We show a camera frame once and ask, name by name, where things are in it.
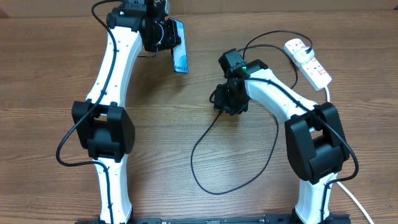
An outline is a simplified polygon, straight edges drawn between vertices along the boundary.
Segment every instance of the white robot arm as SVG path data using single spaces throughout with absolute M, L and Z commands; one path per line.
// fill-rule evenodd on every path
M 314 105 L 317 105 L 314 101 L 303 98 L 283 84 L 269 68 L 258 70 L 252 73 L 250 77 L 273 81 L 288 91 L 295 99 L 298 99 L 301 104 L 310 110 L 313 110 Z M 306 113 L 306 111 L 297 107 L 290 98 L 273 85 L 255 80 L 246 80 L 245 86 L 248 96 L 264 105 L 264 107 L 274 114 L 281 123 L 288 121 L 293 115 L 303 115 Z M 328 181 L 336 179 L 336 177 L 337 173 L 329 174 L 321 178 L 317 184 L 311 184 L 309 181 L 300 179 L 300 190 L 295 212 L 303 223 L 320 223 L 319 214 L 323 189 Z M 325 217 L 329 216 L 328 202 L 330 192 L 331 190 L 328 190 L 326 196 Z
M 288 159 L 300 178 L 294 217 L 298 223 L 317 224 L 321 222 L 320 211 L 323 210 L 326 220 L 330 215 L 331 189 L 327 190 L 325 206 L 321 209 L 325 184 L 336 179 L 349 152 L 328 131 L 323 130 L 322 136 L 312 139 L 310 132 L 322 127 L 292 98 L 323 117 L 340 136 L 344 136 L 335 107 L 330 103 L 317 105 L 298 95 L 278 80 L 262 61 L 247 63 L 236 49 L 225 52 L 219 63 L 228 81 L 218 85 L 214 92 L 215 109 L 225 110 L 230 115 L 240 114 L 248 110 L 249 100 L 256 100 L 285 123 Z
M 172 18 L 165 21 L 164 17 L 168 14 L 168 1 L 154 3 L 153 0 L 129 0 L 114 8 L 107 16 L 107 25 L 118 50 L 116 61 L 98 107 L 90 119 L 85 119 L 76 128 L 81 145 L 88 150 L 89 156 L 108 168 L 109 189 L 104 167 L 95 164 L 102 201 L 101 215 L 96 220 L 98 223 L 131 222 L 132 205 L 127 192 L 126 164 L 134 144 L 135 129 L 125 106 L 132 68 L 142 46 L 156 53 L 171 49 L 175 72 L 188 73 L 183 24 Z M 98 101 L 113 57 L 114 45 L 108 34 L 106 52 L 95 84 L 85 102 L 75 102 L 73 105 L 75 123 L 89 111 L 92 102 Z M 106 121 L 97 119 L 100 116 L 106 117 Z

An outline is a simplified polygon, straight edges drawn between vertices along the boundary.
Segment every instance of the electrical socket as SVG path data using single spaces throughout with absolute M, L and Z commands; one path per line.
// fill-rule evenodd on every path
M 315 57 L 299 69 L 316 91 L 323 89 L 331 82 L 331 76 Z
M 286 42 L 284 49 L 286 53 L 293 58 L 293 54 L 304 47 L 305 44 L 299 38 L 296 38 Z
M 292 39 L 284 45 L 284 50 L 287 55 L 293 60 L 298 69 L 300 69 L 311 86 L 316 91 L 319 91 L 328 86 L 331 82 L 331 76 L 314 56 L 310 57 L 312 53 L 309 53 L 309 56 L 303 55 L 302 57 L 305 49 L 308 49 L 308 47 L 298 38 Z

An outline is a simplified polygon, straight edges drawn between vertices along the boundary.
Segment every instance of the wooden table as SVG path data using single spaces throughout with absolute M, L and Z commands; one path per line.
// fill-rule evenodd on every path
M 267 12 L 184 15 L 190 73 L 173 73 L 170 52 L 139 58 L 127 93 L 136 143 L 127 165 L 135 217 L 255 217 L 290 213 L 299 180 L 286 157 L 284 128 L 266 171 L 236 192 L 212 196 L 200 190 L 190 170 L 194 143 L 216 116 L 210 93 L 225 79 L 218 58 L 253 37 L 276 29 L 309 36 L 317 58 L 333 77 L 349 144 L 361 170 L 345 183 L 376 223 L 398 219 L 398 13 Z M 100 214 L 93 166 L 63 167 L 55 149 L 72 126 L 75 100 L 83 101 L 101 66 L 106 31 L 92 17 L 0 20 L 0 223 L 73 223 Z M 296 36 L 274 34 L 257 43 L 283 44 Z M 252 49 L 287 85 L 294 72 L 275 49 Z M 295 91 L 319 103 L 299 74 Z M 251 101 L 239 116 L 223 114 L 195 153 L 199 181 L 219 192 L 255 176 L 275 137 L 269 112 Z M 76 134 L 64 160 L 88 160 Z M 345 163 L 340 177 L 353 171 Z M 330 210 L 366 223 L 354 202 L 334 187 Z

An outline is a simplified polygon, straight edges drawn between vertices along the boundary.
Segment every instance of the black cable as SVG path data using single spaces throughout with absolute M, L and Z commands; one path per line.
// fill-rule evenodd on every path
M 317 116 L 313 111 L 309 110 L 308 108 L 306 108 L 303 104 L 301 104 L 301 102 L 299 102 L 298 100 L 296 100 L 288 91 L 286 91 L 284 88 L 282 88 L 280 85 L 274 83 L 271 80 L 266 80 L 263 78 L 243 78 L 243 79 L 238 79 L 235 80 L 235 82 L 244 82 L 246 80 L 253 80 L 253 81 L 259 81 L 259 82 L 265 82 L 268 84 L 271 84 L 273 86 L 275 86 L 276 88 L 278 88 L 280 91 L 282 91 L 287 97 L 289 97 L 297 106 L 299 106 L 301 109 L 305 110 L 306 112 L 310 113 L 319 123 L 322 124 L 323 127 L 327 128 L 327 130 L 329 130 L 331 133 L 333 133 L 342 143 L 343 145 L 348 149 L 349 153 L 351 154 L 351 157 L 353 158 L 354 161 L 354 165 L 355 165 L 355 169 L 353 174 L 351 174 L 348 177 L 344 177 L 344 178 L 340 178 L 340 179 L 335 179 L 335 180 L 331 180 L 329 182 L 327 182 L 325 184 L 325 189 L 323 191 L 323 196 L 322 196 L 322 205 L 321 205 L 321 223 L 323 223 L 323 214 L 325 212 L 325 202 L 326 202 L 326 194 L 327 191 L 329 189 L 329 186 L 332 183 L 335 182 L 344 182 L 347 180 L 352 180 L 353 178 L 356 177 L 356 175 L 359 172 L 359 163 L 358 163 L 358 159 L 355 156 L 354 151 L 352 150 L 352 148 L 348 145 L 348 143 L 333 129 L 331 128 L 324 120 L 322 120 L 319 116 Z
M 72 126 L 72 128 L 67 132 L 67 134 L 62 138 L 60 144 L 58 145 L 57 148 L 57 152 L 56 152 L 56 158 L 57 161 L 63 165 L 63 166 L 67 166 L 67 167 L 76 167 L 76 166 L 83 166 L 83 165 L 89 165 L 89 164 L 97 164 L 99 166 L 101 166 L 104 169 L 104 173 L 106 176 L 106 193 L 108 196 L 108 208 L 109 208 L 109 214 L 111 216 L 111 224 L 113 224 L 113 212 L 112 212 L 112 203 L 111 203 L 111 190 L 110 190 L 110 183 L 109 183 L 109 173 L 108 173 L 108 168 L 102 163 L 102 162 L 98 162 L 98 161 L 86 161 L 86 162 L 76 162 L 76 163 L 67 163 L 61 160 L 60 158 L 60 152 L 61 152 L 61 148 L 62 146 L 65 144 L 65 142 L 68 140 L 68 138 L 70 137 L 70 135 L 76 130 L 76 128 L 85 120 L 89 117 L 89 115 L 91 115 L 95 108 L 99 105 L 99 103 L 101 102 L 102 98 L 104 97 L 104 95 L 106 94 L 106 88 L 108 87 L 109 81 L 111 79 L 111 75 L 113 72 L 113 68 L 114 68 L 114 64 L 116 62 L 116 54 L 118 52 L 118 48 L 116 46 L 116 40 L 111 32 L 111 30 L 109 29 L 109 27 L 95 14 L 95 7 L 99 6 L 100 4 L 104 4 L 107 2 L 123 2 L 121 0 L 104 0 L 104 1 L 100 1 L 97 2 L 93 5 L 93 7 L 91 7 L 91 13 L 94 16 L 94 18 L 103 26 L 105 27 L 105 29 L 108 31 L 109 36 L 112 39 L 113 42 L 113 58 L 112 58 L 112 64 L 111 64 L 111 68 L 109 69 L 109 73 L 108 76 L 106 77 L 106 81 L 104 84 L 103 89 L 101 90 L 101 93 L 99 94 L 98 100 L 95 102 L 95 104 L 90 108 L 90 110 L 87 111 L 86 114 L 83 115 L 83 117 L 81 117 L 81 119 L 76 122 L 75 125 Z
M 312 50 L 312 41 L 307 36 L 305 36 L 305 35 L 303 35 L 303 34 L 301 34 L 299 32 L 290 31 L 290 30 L 274 30 L 274 31 L 266 32 L 265 34 L 258 35 L 257 37 L 255 37 L 252 40 L 250 40 L 249 43 L 246 44 L 246 46 L 245 46 L 245 48 L 243 50 L 242 58 L 244 59 L 244 55 L 246 53 L 246 49 L 248 49 L 248 46 L 249 46 L 249 44 L 251 44 L 251 42 L 253 42 L 254 40 L 256 40 L 256 39 L 258 39 L 258 38 L 260 38 L 262 36 L 265 36 L 265 35 L 268 35 L 268 34 L 277 33 L 277 32 L 286 32 L 286 33 L 290 33 L 290 34 L 296 34 L 296 35 L 299 35 L 299 36 L 302 36 L 302 37 L 306 38 L 311 43 L 311 46 L 310 46 L 310 48 L 308 50 L 306 50 L 306 53 L 308 54 L 308 53 L 311 52 L 311 50 Z
M 282 48 L 280 48 L 280 47 L 278 47 L 278 46 L 271 45 L 271 44 L 257 44 L 257 45 L 252 45 L 252 46 L 250 46 L 250 47 L 247 47 L 247 46 L 246 46 L 245 48 L 239 49 L 238 52 L 240 52 L 240 51 L 242 51 L 242 50 L 247 50 L 247 49 L 255 48 L 255 47 L 273 47 L 273 48 L 276 48 L 276 49 L 280 50 L 280 51 L 287 57 L 287 59 L 290 61 L 290 63 L 291 63 L 292 66 L 293 66 L 294 73 L 296 74 L 296 80 L 294 81 L 294 84 L 292 85 L 292 87 L 290 87 L 291 89 L 293 89 L 293 88 L 296 86 L 296 84 L 297 84 L 297 82 L 298 82 L 298 80 L 299 80 L 299 75 L 298 75 L 298 73 L 297 73 L 297 67 L 295 66 L 293 60 L 289 57 L 289 55 L 287 55 L 287 53 L 285 52 L 285 50 L 282 49 Z
M 137 57 L 156 57 L 158 53 L 159 53 L 159 48 L 157 47 L 156 48 L 156 53 L 154 55 L 151 55 L 151 56 L 137 56 Z
M 192 171 L 193 178 L 195 179 L 196 183 L 198 184 L 198 186 L 199 186 L 203 191 L 205 191 L 206 193 L 212 194 L 212 195 L 223 195 L 223 194 L 228 194 L 228 193 L 231 193 L 231 192 L 233 192 L 233 191 L 235 191 L 235 190 L 241 189 L 242 187 L 245 187 L 245 186 L 247 186 L 248 184 L 250 184 L 251 182 L 255 181 L 255 180 L 265 171 L 265 169 L 267 168 L 268 163 L 269 163 L 269 161 L 271 160 L 272 153 L 274 152 L 275 145 L 276 145 L 276 142 L 277 142 L 277 140 L 278 140 L 278 134 L 279 134 L 279 123 L 278 123 L 278 120 L 276 119 L 275 115 L 273 115 L 273 117 L 274 117 L 274 119 L 275 119 L 275 123 L 276 123 L 276 136 L 275 136 L 275 141 L 274 141 L 274 145 L 272 146 L 271 152 L 270 152 L 270 154 L 269 154 L 267 163 L 266 163 L 266 165 L 264 166 L 264 168 L 262 168 L 262 170 L 260 171 L 260 173 L 258 173 L 258 174 L 257 174 L 255 177 L 253 177 L 251 180 L 247 181 L 245 184 L 242 184 L 242 185 L 240 185 L 239 187 L 235 187 L 234 189 L 227 190 L 227 191 L 225 191 L 225 192 L 211 192 L 211 191 L 209 191 L 209 190 L 206 190 L 204 187 L 202 187 L 202 186 L 200 185 L 200 183 L 199 183 L 199 181 L 198 181 L 198 179 L 197 179 L 197 177 L 196 177 L 196 175 L 195 175 L 195 171 L 193 171 L 193 162 L 192 162 L 192 160 L 193 160 L 193 153 L 195 152 L 195 149 L 196 149 L 196 147 L 198 146 L 199 142 L 206 136 L 207 132 L 210 131 L 210 129 L 213 127 L 213 125 L 216 123 L 217 119 L 220 117 L 220 115 L 221 115 L 222 113 L 223 113 L 223 110 L 219 110 L 217 117 L 214 119 L 214 121 L 213 121 L 212 124 L 209 126 L 209 128 L 205 131 L 205 133 L 204 133 L 204 134 L 200 137 L 200 139 L 197 141 L 197 143 L 196 143 L 195 146 L 193 147 L 192 153 L 191 153 L 191 171 Z

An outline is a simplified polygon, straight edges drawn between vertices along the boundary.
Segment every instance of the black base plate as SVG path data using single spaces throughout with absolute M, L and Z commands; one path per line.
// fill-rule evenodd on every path
M 325 224 L 351 224 L 349 215 L 330 214 Z M 103 223 L 99 220 L 86 222 L 87 224 Z M 159 218 L 134 219 L 128 224 L 301 224 L 295 215 L 266 215 L 256 218 L 192 218 L 161 220 Z

